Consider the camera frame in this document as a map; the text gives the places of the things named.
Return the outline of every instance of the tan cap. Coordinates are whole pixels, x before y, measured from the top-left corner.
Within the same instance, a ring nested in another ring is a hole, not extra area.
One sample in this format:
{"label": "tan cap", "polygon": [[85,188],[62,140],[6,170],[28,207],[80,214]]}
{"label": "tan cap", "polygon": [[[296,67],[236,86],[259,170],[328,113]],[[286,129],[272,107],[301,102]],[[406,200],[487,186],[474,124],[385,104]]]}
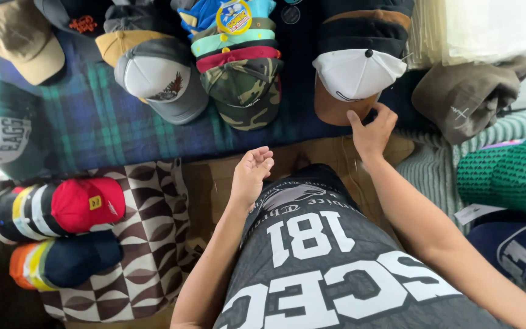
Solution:
{"label": "tan cap", "polygon": [[112,67],[115,67],[119,57],[125,54],[129,49],[144,41],[162,39],[164,37],[172,36],[146,30],[115,31],[97,37],[95,42],[100,50],[100,55],[103,57],[103,60]]}
{"label": "tan cap", "polygon": [[60,71],[65,60],[50,24],[31,0],[0,5],[0,57],[34,86]]}
{"label": "tan cap", "polygon": [[334,15],[331,18],[328,18],[322,24],[326,24],[328,22],[332,22],[333,20],[337,20],[340,18],[356,18],[356,17],[370,17],[370,18],[385,20],[391,23],[397,23],[405,27],[405,30],[409,30],[409,26],[411,25],[411,18],[405,15],[404,13],[394,12],[394,11],[383,11],[380,9],[376,9],[373,11],[352,11],[352,12],[339,13],[338,15]]}
{"label": "tan cap", "polygon": [[316,109],[316,115],[318,118],[325,123],[335,126],[349,126],[350,121],[348,121],[346,112],[348,112],[349,109],[352,109],[358,114],[358,117],[361,118],[361,120],[366,118],[373,104],[378,100],[379,94],[380,93],[355,102],[337,100],[330,95],[322,83],[322,80],[316,75],[314,108]]}

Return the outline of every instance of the green knit fabric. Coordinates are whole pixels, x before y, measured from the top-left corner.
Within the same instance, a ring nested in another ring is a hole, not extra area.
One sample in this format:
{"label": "green knit fabric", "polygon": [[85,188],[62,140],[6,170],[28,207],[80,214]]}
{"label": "green knit fabric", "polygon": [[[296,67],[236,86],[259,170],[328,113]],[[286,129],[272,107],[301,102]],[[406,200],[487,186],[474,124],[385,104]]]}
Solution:
{"label": "green knit fabric", "polygon": [[440,207],[467,234],[470,225],[461,225],[454,214],[467,206],[458,194],[457,166],[466,154],[484,146],[526,138],[526,111],[500,118],[492,127],[471,140],[451,146],[441,135],[395,131],[397,135],[416,143],[415,151],[398,165],[397,171],[421,193]]}

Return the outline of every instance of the navy blue cap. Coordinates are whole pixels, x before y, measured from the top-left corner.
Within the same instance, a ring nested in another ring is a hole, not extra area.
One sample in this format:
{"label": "navy blue cap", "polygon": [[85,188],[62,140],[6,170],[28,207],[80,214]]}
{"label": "navy blue cap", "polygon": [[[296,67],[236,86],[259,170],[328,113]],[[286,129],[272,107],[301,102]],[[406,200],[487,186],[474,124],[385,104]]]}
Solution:
{"label": "navy blue cap", "polygon": [[112,231],[57,238],[44,262],[44,277],[60,288],[76,288],[119,263],[123,248]]}
{"label": "navy blue cap", "polygon": [[467,238],[500,273],[526,286],[526,223],[489,222]]}

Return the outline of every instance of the black t-shirt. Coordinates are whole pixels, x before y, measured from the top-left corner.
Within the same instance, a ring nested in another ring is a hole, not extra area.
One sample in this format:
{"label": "black t-shirt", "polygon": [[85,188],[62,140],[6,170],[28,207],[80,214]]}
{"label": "black t-shirt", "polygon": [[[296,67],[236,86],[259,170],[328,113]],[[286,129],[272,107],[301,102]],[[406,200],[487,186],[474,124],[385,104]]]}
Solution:
{"label": "black t-shirt", "polygon": [[247,218],[214,326],[237,328],[510,327],[400,251],[340,181],[288,178]]}

